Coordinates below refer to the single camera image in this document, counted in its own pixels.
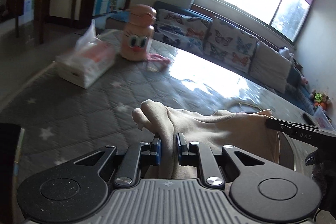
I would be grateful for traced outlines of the white tissue pack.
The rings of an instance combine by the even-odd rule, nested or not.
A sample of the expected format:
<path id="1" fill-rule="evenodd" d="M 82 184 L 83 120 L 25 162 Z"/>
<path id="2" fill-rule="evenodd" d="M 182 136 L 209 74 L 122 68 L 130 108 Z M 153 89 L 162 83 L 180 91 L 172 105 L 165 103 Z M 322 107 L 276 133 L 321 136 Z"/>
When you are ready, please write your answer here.
<path id="1" fill-rule="evenodd" d="M 84 89 L 89 88 L 114 64 L 112 43 L 96 36 L 95 20 L 69 52 L 56 57 L 58 75 Z"/>

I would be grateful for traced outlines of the butterfly print cushion left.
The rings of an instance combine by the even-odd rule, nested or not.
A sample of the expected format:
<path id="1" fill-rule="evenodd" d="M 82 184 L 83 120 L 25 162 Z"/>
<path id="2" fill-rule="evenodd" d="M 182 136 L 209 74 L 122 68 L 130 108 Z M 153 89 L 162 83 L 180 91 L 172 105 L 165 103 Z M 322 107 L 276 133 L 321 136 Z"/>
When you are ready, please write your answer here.
<path id="1" fill-rule="evenodd" d="M 154 39 L 202 56 L 203 42 L 210 26 L 210 20 L 159 9 L 154 25 Z"/>

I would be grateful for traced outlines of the grey quilted star tablecloth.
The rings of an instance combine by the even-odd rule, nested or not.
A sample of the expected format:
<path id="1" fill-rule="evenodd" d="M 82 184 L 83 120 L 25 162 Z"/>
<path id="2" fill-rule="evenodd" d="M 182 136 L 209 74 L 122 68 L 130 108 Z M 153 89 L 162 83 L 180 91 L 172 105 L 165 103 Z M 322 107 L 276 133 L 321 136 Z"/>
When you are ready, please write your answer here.
<path id="1" fill-rule="evenodd" d="M 300 108 L 237 73 L 161 42 L 151 51 L 168 57 L 170 66 L 161 71 L 118 56 L 87 89 L 60 78 L 55 65 L 26 85 L 1 111 L 1 121 L 24 130 L 17 182 L 105 144 L 150 141 L 131 118 L 147 99 L 203 115 L 269 109 L 278 119 L 303 122 Z"/>

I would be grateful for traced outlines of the cream beige garment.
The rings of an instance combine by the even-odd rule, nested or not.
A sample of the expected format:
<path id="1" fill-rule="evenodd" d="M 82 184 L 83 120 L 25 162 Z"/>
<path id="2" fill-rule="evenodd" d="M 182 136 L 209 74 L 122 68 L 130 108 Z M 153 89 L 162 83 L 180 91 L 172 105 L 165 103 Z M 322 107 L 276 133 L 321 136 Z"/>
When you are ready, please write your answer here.
<path id="1" fill-rule="evenodd" d="M 161 138 L 162 156 L 159 166 L 151 166 L 147 178 L 195 178 L 193 166 L 180 166 L 177 156 L 177 134 L 183 133 L 188 143 L 198 141 L 219 152 L 227 144 L 239 147 L 266 160 L 278 163 L 280 141 L 278 132 L 266 128 L 270 110 L 253 114 L 218 110 L 202 115 L 185 109 L 173 109 L 161 102 L 145 100 L 132 111 L 139 129 L 146 128 Z"/>

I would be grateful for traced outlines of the pink cartoon face bottle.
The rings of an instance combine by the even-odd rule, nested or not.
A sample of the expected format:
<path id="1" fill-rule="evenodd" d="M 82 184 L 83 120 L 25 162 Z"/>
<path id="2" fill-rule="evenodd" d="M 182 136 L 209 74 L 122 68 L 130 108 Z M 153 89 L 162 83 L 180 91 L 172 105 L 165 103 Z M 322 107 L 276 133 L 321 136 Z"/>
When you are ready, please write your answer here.
<path id="1" fill-rule="evenodd" d="M 129 10 L 128 22 L 123 28 L 121 56 L 129 61 L 144 61 L 154 35 L 157 12 L 147 5 L 135 5 Z"/>

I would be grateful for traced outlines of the plain beige cushion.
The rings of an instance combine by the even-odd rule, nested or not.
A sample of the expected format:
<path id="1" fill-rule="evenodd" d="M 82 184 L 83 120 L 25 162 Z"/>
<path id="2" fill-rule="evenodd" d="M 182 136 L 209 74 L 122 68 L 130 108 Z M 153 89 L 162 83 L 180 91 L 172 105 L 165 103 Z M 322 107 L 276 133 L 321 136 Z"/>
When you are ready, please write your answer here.
<path id="1" fill-rule="evenodd" d="M 258 43 L 249 74 L 262 84 L 284 93 L 291 62 L 263 42 Z"/>

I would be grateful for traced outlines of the butterfly print cushion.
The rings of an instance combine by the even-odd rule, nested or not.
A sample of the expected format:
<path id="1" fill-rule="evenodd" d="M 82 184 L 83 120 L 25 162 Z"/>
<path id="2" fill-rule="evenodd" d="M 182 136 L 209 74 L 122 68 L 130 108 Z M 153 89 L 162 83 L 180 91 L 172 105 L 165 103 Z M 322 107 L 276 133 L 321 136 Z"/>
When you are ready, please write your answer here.
<path id="1" fill-rule="evenodd" d="M 202 56 L 203 42 L 210 26 L 210 20 L 159 9 L 154 25 L 154 39 Z"/>
<path id="2" fill-rule="evenodd" d="M 206 36 L 204 53 L 248 73 L 257 43 L 256 36 L 216 17 Z"/>

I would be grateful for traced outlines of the butterfly print cushion right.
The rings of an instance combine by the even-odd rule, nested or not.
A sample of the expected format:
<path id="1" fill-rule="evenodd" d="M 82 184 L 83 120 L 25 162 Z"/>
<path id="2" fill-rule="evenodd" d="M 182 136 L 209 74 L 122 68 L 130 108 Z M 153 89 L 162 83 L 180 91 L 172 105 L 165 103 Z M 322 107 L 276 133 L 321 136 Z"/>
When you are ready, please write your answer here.
<path id="1" fill-rule="evenodd" d="M 206 36 L 204 53 L 248 73 L 257 43 L 256 36 L 216 17 Z"/>

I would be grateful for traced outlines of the dark blue sofa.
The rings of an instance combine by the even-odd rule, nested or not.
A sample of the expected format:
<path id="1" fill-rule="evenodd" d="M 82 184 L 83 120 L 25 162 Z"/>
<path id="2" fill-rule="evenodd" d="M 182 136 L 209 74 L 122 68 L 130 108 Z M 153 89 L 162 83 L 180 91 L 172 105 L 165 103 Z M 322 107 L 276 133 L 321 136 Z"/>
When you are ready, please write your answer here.
<path id="1" fill-rule="evenodd" d="M 155 1 L 154 39 L 229 69 L 303 111 L 314 106 L 288 48 L 274 50 L 247 30 L 217 16 Z"/>

